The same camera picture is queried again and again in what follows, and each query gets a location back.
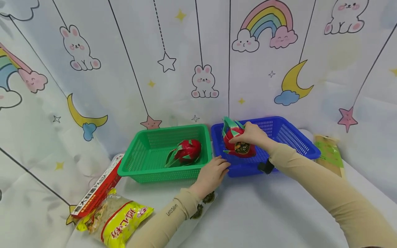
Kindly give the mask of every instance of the black clip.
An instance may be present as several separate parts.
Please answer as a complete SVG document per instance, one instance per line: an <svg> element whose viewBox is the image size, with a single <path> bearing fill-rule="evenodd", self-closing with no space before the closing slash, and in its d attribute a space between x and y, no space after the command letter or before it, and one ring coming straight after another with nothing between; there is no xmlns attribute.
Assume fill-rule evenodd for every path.
<svg viewBox="0 0 397 248"><path fill-rule="evenodd" d="M269 175L274 169L274 165L269 161L269 159L266 161L266 163L259 163L258 164L258 170L264 172L265 174Z"/></svg>

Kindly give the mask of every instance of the arm sleeve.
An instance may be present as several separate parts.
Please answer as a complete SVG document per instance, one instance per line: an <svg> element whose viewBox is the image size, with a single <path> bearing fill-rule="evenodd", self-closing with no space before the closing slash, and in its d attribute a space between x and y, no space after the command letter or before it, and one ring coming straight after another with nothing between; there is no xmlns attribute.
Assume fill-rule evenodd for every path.
<svg viewBox="0 0 397 248"><path fill-rule="evenodd" d="M346 180L288 145L278 144L269 154L270 162L279 171L299 182L335 218L349 247L396 247L393 228Z"/></svg>
<svg viewBox="0 0 397 248"><path fill-rule="evenodd" d="M137 236L132 236L126 248L165 247L183 221L195 214L200 201L188 189L181 189L172 202L142 226Z"/></svg>

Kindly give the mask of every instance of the pink star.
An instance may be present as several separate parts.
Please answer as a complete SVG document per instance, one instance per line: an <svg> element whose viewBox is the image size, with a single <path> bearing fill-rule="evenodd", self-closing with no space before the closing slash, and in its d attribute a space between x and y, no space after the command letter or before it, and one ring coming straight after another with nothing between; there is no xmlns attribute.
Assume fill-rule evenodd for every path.
<svg viewBox="0 0 397 248"><path fill-rule="evenodd" d="M342 118L339 120L338 124L345 125L346 132L348 133L350 126L358 124L358 122L353 118L353 107L351 107L350 110L340 108L339 112L341 112Z"/></svg>
<svg viewBox="0 0 397 248"><path fill-rule="evenodd" d="M153 120L150 116L148 116L145 122L141 122L141 125L145 126L148 130L150 130L160 128L160 123L162 123L161 120Z"/></svg>

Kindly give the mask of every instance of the person's left hand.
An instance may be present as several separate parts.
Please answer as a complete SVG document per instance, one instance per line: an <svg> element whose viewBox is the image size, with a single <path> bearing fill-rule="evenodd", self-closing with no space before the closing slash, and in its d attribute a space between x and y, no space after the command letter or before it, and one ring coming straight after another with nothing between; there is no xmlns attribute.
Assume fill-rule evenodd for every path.
<svg viewBox="0 0 397 248"><path fill-rule="evenodd" d="M201 168L196 182L190 187L190 191L204 199L214 191L222 182L230 163L221 156L213 158L208 164Z"/></svg>

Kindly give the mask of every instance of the printed backdrop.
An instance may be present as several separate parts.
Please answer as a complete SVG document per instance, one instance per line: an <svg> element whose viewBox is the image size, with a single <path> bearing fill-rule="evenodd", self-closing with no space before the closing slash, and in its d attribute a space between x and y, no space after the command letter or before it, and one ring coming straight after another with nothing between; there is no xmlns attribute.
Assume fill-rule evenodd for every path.
<svg viewBox="0 0 397 248"><path fill-rule="evenodd" d="M136 132L223 116L338 138L397 202L396 25L394 0L0 0L2 243L65 244Z"/></svg>

